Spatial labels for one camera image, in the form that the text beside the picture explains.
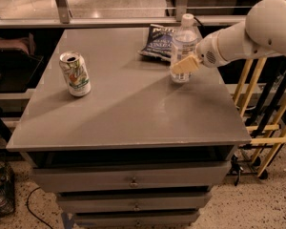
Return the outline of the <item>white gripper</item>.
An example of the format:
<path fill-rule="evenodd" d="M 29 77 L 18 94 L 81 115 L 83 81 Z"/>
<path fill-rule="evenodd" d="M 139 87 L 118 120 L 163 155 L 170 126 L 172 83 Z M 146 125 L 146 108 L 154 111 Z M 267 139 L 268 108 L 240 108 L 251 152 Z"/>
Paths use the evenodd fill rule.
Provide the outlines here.
<path fill-rule="evenodd" d="M 171 66 L 173 74 L 192 73 L 199 68 L 200 63 L 208 68 L 218 68 L 228 64 L 218 47 L 219 31 L 208 34 L 196 45 L 196 54 L 190 54 L 181 60 L 176 60 Z"/>

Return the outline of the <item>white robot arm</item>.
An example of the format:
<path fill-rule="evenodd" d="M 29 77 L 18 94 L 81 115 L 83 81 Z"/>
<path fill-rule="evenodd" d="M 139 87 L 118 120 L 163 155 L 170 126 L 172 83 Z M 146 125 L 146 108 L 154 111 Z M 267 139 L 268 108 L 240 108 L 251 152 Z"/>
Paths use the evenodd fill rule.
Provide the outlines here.
<path fill-rule="evenodd" d="M 204 37 L 171 73 L 192 73 L 200 65 L 218 68 L 238 59 L 286 57 L 286 1 L 262 0 L 244 21 Z"/>

